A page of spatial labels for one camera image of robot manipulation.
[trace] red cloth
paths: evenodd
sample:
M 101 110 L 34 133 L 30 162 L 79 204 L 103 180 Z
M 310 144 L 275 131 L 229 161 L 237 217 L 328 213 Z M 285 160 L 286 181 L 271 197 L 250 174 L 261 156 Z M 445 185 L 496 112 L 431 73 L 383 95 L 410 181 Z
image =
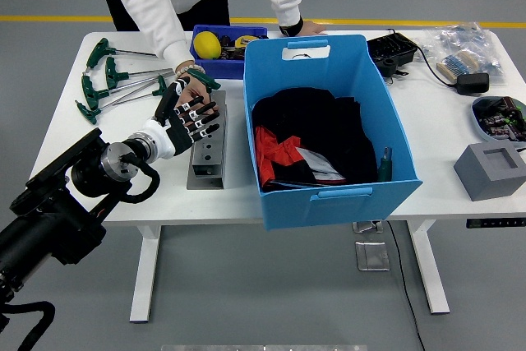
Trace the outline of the red cloth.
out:
M 262 187 L 275 179 L 272 162 L 289 166 L 303 160 L 296 147 L 301 147 L 299 137 L 291 136 L 278 144 L 274 133 L 265 127 L 256 127 L 256 160 Z

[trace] plastic bag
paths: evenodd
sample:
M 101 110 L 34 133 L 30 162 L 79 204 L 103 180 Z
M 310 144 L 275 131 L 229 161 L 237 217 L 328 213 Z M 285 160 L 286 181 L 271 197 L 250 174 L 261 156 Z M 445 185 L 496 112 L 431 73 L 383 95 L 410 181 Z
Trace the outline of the plastic bag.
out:
M 420 42 L 430 64 L 451 83 L 460 74 L 487 73 L 492 84 L 504 85 L 505 78 L 490 34 L 477 22 L 426 30 Z

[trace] human hand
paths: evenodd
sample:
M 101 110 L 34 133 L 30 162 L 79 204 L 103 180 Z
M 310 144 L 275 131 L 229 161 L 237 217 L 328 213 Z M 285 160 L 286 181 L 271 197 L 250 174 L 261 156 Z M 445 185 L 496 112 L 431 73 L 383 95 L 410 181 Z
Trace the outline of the human hand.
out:
M 327 28 L 324 25 L 317 24 L 312 21 L 304 21 L 303 27 L 299 31 L 298 36 L 314 36 L 314 35 L 324 35 L 323 32 Z

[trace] wristwatch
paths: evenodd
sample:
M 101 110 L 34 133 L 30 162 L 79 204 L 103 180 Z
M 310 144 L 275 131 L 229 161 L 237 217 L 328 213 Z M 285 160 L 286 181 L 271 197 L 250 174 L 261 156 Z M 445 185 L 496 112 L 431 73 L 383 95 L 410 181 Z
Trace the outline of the wristwatch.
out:
M 303 27 L 303 19 L 300 16 L 299 22 L 296 25 L 280 26 L 279 30 L 281 30 L 281 33 L 283 33 L 287 37 L 294 37 L 298 35 L 298 33 L 302 30 L 302 27 Z

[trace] black cloth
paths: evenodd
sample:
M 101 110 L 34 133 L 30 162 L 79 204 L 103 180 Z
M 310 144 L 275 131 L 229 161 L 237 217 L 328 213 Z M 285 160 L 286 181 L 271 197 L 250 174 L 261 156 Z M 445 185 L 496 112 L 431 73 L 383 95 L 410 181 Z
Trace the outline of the black cloth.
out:
M 316 88 L 281 90 L 256 103 L 252 122 L 273 132 L 278 143 L 299 137 L 302 147 L 325 156 L 348 184 L 378 179 L 374 148 L 362 128 L 360 104 L 352 97 L 336 99 Z M 297 177 L 297 169 L 287 175 L 283 167 L 274 168 L 279 170 L 276 177 Z
M 106 0 L 106 3 L 117 31 L 139 30 L 121 0 Z M 178 18 L 186 31 L 193 31 L 195 25 L 230 26 L 228 0 L 201 0 L 187 12 L 178 14 Z

